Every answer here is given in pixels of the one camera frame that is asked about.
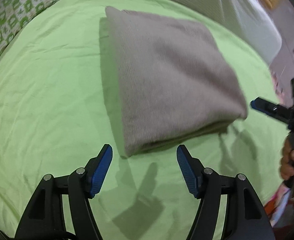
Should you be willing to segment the person right hand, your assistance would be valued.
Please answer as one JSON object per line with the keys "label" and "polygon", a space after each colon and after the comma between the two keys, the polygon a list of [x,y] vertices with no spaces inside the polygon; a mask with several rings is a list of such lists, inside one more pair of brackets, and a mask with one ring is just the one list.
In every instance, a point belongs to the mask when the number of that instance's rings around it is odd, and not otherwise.
{"label": "person right hand", "polygon": [[289,137],[286,137],[282,148],[281,165],[279,168],[279,173],[283,180],[289,180],[292,176],[294,176],[294,167],[292,166],[293,162],[294,150],[291,148]]}

